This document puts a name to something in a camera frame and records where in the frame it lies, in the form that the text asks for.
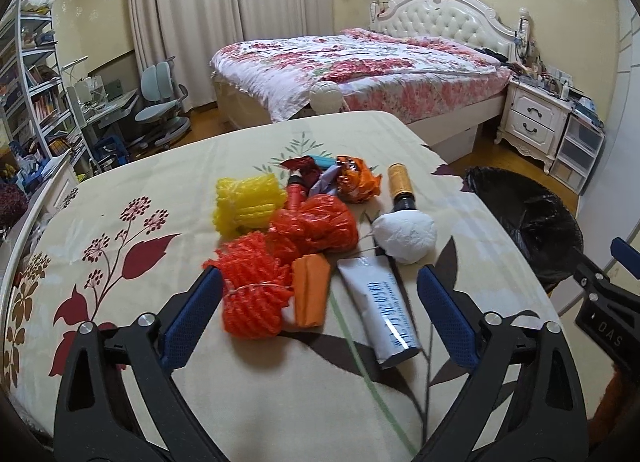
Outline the white tube with black cap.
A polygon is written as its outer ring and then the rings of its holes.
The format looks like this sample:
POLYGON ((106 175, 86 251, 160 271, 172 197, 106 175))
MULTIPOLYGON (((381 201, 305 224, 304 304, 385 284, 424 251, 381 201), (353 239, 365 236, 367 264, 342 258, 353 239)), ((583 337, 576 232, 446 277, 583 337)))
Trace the white tube with black cap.
POLYGON ((383 369, 416 356, 421 344, 386 256, 337 261, 367 337, 383 369))

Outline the orange foam fruit net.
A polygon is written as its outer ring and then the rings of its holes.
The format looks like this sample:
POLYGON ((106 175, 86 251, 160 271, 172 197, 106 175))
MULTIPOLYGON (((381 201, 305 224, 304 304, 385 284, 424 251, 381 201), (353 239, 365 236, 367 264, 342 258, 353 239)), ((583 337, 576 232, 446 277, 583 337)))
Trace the orange foam fruit net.
POLYGON ((241 340, 265 340, 283 330, 283 309, 293 296, 291 266, 269 251, 266 236, 252 231, 224 243, 202 268, 220 270, 222 325, 241 340))

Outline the yellow foam fruit net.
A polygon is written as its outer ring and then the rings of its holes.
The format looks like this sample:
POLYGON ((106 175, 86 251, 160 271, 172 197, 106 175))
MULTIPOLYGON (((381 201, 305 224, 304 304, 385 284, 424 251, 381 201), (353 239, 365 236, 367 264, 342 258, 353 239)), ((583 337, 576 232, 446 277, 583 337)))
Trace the yellow foam fruit net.
POLYGON ((272 173, 243 179, 219 178, 215 189, 213 224, 224 240, 246 231, 266 229, 273 213, 282 209, 286 200, 285 190, 272 173))

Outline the orange plastic bag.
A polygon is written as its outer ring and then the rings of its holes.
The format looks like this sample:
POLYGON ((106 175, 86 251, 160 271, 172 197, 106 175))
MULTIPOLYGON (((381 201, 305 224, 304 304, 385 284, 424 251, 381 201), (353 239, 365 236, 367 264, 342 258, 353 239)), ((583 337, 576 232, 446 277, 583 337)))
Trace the orange plastic bag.
POLYGON ((322 252, 352 251, 359 242, 355 216, 333 195, 317 195, 297 209, 273 213, 266 234, 268 251, 283 263, 322 252))

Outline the red bottle with black cap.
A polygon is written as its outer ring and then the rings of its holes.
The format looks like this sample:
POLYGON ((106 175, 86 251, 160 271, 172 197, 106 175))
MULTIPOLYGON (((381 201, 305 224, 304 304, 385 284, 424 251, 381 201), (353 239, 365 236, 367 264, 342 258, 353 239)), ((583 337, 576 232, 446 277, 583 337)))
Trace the red bottle with black cap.
POLYGON ((308 189, 304 179, 297 173, 291 174, 286 184, 286 202, 287 210, 295 211, 300 208, 307 199, 308 189))

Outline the orange snack wrapper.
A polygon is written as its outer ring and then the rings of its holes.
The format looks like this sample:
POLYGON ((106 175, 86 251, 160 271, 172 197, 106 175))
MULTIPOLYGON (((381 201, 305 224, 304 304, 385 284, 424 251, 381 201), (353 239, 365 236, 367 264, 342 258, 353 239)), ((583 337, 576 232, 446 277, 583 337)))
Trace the orange snack wrapper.
POLYGON ((381 175, 374 175, 362 159, 338 156, 337 196, 346 203, 365 203, 381 193, 381 175))

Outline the dark red wrapper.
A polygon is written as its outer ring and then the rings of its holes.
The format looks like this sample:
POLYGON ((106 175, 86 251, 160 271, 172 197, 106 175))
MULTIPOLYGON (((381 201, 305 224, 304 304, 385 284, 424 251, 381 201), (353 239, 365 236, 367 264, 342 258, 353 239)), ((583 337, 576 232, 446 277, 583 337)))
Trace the dark red wrapper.
POLYGON ((282 169, 287 170, 290 176, 297 176, 300 182, 308 189, 311 189, 322 173, 322 170, 311 156, 286 159, 280 163, 282 169))

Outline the teal and white box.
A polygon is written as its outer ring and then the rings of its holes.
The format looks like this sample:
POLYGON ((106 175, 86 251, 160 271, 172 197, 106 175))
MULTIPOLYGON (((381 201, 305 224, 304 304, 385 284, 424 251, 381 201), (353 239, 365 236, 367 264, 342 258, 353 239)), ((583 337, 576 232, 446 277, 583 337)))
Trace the teal and white box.
POLYGON ((322 157, 322 156, 310 156, 316 166, 322 171, 328 170, 330 167, 334 167, 336 164, 336 160, 331 157, 322 157))

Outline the gold bottle with black cap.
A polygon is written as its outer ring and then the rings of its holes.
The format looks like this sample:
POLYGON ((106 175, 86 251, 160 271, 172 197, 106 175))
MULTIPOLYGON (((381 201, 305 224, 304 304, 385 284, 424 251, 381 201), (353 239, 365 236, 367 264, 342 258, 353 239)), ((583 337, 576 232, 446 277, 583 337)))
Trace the gold bottle with black cap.
POLYGON ((393 199, 393 211, 415 210, 416 196, 405 164, 394 163, 387 169, 390 197, 393 199))

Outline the floral bed sheet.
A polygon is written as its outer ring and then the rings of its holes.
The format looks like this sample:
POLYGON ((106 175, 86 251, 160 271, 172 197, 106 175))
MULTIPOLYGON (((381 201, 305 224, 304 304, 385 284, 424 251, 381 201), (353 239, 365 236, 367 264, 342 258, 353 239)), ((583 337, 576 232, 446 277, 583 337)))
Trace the floral bed sheet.
POLYGON ((538 269, 384 112, 119 167, 13 258, 3 460, 592 459, 538 269))

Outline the white nightstand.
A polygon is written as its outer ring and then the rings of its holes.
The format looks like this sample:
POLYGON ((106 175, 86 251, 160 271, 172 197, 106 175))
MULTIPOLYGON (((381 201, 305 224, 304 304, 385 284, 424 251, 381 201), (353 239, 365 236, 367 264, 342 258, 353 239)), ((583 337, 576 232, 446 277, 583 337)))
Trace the white nightstand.
POLYGON ((521 156, 541 162, 549 175, 569 115, 569 102, 512 78, 495 144, 506 141, 521 156))

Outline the study desk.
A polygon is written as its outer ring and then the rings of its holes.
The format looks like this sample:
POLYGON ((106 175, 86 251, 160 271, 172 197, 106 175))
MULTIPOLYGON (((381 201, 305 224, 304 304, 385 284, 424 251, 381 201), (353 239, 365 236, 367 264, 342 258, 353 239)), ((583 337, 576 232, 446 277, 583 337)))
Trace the study desk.
POLYGON ((109 100, 102 79, 93 77, 70 85, 66 93, 75 122, 91 149, 107 136, 114 135, 125 141, 119 123, 134 114, 140 100, 137 89, 109 100))

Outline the light blue desk chair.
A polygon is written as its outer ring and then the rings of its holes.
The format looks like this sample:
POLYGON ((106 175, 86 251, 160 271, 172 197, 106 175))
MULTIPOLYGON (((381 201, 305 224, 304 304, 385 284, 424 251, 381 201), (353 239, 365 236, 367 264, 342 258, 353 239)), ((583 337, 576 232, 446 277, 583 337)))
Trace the light blue desk chair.
POLYGON ((191 120, 183 109, 189 96, 186 85, 174 78, 175 56, 170 56, 142 72, 141 94, 148 106, 134 116, 134 121, 153 129, 135 139, 132 150, 167 149, 191 130, 191 120))

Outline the white bookshelf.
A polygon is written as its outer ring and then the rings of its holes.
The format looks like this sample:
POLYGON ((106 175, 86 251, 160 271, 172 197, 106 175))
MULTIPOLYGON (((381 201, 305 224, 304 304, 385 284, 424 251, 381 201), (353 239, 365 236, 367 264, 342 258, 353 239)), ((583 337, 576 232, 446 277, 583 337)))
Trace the white bookshelf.
POLYGON ((38 159, 68 153, 80 179, 92 156, 58 63, 55 0, 13 0, 1 19, 1 119, 16 150, 38 159))

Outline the white tufted headboard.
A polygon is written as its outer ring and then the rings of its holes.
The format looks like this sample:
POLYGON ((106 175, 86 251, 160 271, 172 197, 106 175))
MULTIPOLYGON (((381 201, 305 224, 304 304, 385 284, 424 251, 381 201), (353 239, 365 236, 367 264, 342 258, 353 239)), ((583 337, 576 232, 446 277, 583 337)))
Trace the white tufted headboard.
POLYGON ((516 59, 516 31, 481 0, 371 0, 369 28, 394 38, 455 40, 516 59))

